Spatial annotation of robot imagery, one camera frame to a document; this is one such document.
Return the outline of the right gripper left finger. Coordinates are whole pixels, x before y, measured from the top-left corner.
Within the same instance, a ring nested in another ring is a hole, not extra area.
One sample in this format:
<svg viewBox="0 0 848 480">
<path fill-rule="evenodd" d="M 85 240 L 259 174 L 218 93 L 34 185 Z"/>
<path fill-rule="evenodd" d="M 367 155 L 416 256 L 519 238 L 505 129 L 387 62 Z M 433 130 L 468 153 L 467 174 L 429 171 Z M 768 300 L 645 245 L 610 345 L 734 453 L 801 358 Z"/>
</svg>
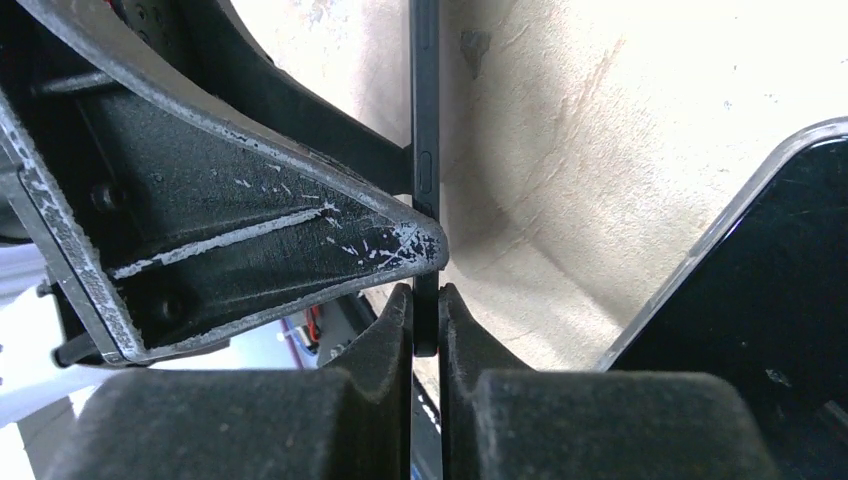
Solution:
<svg viewBox="0 0 848 480">
<path fill-rule="evenodd" d="M 309 370 L 131 369 L 99 387 L 51 479 L 406 479 L 412 292 Z"/>
</svg>

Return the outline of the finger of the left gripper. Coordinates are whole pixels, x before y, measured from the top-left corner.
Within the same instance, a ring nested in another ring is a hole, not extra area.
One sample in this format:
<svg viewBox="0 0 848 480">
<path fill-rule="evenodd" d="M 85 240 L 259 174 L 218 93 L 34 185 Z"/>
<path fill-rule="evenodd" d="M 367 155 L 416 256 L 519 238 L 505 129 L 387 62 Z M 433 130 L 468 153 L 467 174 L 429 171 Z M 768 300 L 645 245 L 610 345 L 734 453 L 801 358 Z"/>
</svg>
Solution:
<svg viewBox="0 0 848 480">
<path fill-rule="evenodd" d="M 207 92 L 272 130 L 346 165 L 392 195 L 412 192 L 410 149 L 323 100 L 278 69 L 230 1 L 180 1 Z"/>
<path fill-rule="evenodd" d="M 1 236 L 40 248 L 102 358 L 444 267 L 436 220 L 196 83 L 179 2 L 1 5 Z"/>
</svg>

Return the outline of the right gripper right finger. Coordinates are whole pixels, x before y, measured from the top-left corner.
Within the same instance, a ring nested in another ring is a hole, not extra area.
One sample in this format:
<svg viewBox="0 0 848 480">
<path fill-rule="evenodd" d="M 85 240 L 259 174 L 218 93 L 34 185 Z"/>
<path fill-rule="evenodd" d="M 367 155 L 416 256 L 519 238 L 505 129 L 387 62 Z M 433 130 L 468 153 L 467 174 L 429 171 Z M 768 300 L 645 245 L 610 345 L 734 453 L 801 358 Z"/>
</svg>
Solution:
<svg viewBox="0 0 848 480">
<path fill-rule="evenodd" d="M 738 392 L 703 373 L 537 371 L 439 294 L 448 479 L 776 479 Z"/>
</svg>

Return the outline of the black phone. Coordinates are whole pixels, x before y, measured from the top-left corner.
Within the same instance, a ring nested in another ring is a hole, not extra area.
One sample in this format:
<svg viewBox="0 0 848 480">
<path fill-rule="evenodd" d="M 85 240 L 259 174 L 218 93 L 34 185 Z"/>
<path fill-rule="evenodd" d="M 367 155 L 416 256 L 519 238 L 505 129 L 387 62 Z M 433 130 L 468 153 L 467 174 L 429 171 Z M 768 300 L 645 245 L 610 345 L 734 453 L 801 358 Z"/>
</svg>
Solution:
<svg viewBox="0 0 848 480">
<path fill-rule="evenodd" d="M 412 205 L 439 218 L 439 3 L 412 0 L 410 6 Z M 438 269 L 413 279 L 413 346 L 417 357 L 438 352 Z"/>
<path fill-rule="evenodd" d="M 846 138 L 795 154 L 612 366 L 718 376 L 786 478 L 845 478 Z"/>
</svg>

